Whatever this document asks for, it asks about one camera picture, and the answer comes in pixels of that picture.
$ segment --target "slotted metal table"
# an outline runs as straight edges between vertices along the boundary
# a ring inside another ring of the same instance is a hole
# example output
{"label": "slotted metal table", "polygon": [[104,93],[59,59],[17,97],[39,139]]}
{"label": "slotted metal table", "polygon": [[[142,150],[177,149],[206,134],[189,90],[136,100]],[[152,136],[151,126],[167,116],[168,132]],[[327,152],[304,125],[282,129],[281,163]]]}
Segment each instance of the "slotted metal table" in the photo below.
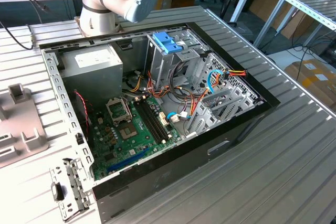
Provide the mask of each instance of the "slotted metal table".
{"label": "slotted metal table", "polygon": [[[330,223],[336,214],[336,115],[210,10],[154,11],[122,26],[131,31],[182,22],[196,22],[281,105],[243,143],[107,223]],[[74,21],[32,29],[39,44],[82,37]],[[29,45],[27,27],[11,31]],[[0,92],[18,82],[33,94],[50,148],[0,169],[0,220],[61,224],[49,167],[75,156],[69,132],[39,49],[22,50],[0,30]],[[70,223],[100,223],[95,205]]]}
{"label": "slotted metal table", "polygon": [[260,45],[263,38],[265,37],[266,32],[281,11],[285,2],[291,4],[292,7],[279,25],[277,31],[280,31],[283,26],[286,25],[296,9],[301,10],[320,23],[314,32],[309,36],[309,38],[304,42],[304,46],[306,46],[312,40],[312,38],[322,28],[322,26],[326,26],[331,30],[336,29],[336,0],[279,0],[278,4],[266,21],[264,27],[260,31],[257,39],[255,40],[253,44],[255,47]]}

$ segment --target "connector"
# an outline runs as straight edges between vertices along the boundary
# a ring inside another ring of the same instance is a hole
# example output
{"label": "connector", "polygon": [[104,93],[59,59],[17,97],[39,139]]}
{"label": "connector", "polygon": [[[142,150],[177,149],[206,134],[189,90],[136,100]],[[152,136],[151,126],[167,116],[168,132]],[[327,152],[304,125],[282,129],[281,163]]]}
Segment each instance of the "connector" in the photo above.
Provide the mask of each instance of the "connector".
{"label": "connector", "polygon": [[181,116],[182,118],[187,118],[187,117],[188,117],[188,112],[186,112],[186,111],[182,111],[181,114],[180,114],[180,116]]}
{"label": "connector", "polygon": [[179,117],[177,115],[173,115],[170,117],[170,120],[172,121],[172,123],[177,123],[180,121]]}

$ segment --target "gray workbench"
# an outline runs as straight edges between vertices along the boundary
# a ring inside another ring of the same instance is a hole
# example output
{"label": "gray workbench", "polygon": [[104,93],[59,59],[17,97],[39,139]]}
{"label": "gray workbench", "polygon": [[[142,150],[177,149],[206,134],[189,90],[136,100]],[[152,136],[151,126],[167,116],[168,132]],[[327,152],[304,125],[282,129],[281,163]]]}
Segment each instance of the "gray workbench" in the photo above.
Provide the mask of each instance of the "gray workbench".
{"label": "gray workbench", "polygon": [[[281,105],[245,142],[111,223],[329,223],[336,215],[335,115],[201,7],[155,11],[139,24],[122,26],[135,30],[181,22],[201,26]],[[29,45],[26,27],[12,31]],[[39,43],[81,37],[73,21],[35,25],[33,31]],[[2,222],[62,223],[48,169],[74,154],[66,127],[39,50],[22,50],[0,30],[0,91],[17,82],[31,89],[50,148],[0,170],[2,210],[12,220]],[[99,223],[97,212],[91,207],[70,223]]]}

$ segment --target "gray plastic part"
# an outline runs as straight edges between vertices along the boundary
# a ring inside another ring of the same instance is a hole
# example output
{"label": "gray plastic part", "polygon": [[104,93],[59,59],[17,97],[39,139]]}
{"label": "gray plastic part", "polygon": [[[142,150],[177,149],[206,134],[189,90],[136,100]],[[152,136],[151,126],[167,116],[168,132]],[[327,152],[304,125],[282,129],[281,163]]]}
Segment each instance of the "gray plastic part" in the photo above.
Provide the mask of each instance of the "gray plastic part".
{"label": "gray plastic part", "polygon": [[20,83],[8,86],[8,91],[15,104],[29,100],[29,95]]}
{"label": "gray plastic part", "polygon": [[18,150],[12,145],[0,150],[0,162],[7,162],[10,159],[17,158],[19,156]]}
{"label": "gray plastic part", "polygon": [[0,148],[14,143],[14,138],[10,133],[0,135]]}
{"label": "gray plastic part", "polygon": [[6,113],[4,111],[4,109],[0,106],[0,122],[2,122],[3,120],[6,120]]}
{"label": "gray plastic part", "polygon": [[21,138],[29,152],[39,149],[45,145],[45,140],[40,137],[36,128],[34,128],[35,137],[27,139],[24,132],[21,132]]}
{"label": "gray plastic part", "polygon": [[40,118],[30,91],[21,84],[0,94],[0,106],[6,119],[0,122],[0,168],[48,148]]}

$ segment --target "metal bracket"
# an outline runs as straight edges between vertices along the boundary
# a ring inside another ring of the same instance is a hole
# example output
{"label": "metal bracket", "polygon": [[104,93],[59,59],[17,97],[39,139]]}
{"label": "metal bracket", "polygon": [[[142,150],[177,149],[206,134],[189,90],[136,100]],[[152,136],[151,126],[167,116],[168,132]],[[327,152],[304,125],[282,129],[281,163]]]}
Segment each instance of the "metal bracket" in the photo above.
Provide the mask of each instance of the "metal bracket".
{"label": "metal bracket", "polygon": [[58,202],[63,221],[67,222],[89,209],[94,202],[92,191],[83,191],[81,181],[87,179],[80,159],[63,159],[63,163],[50,169],[51,191]]}

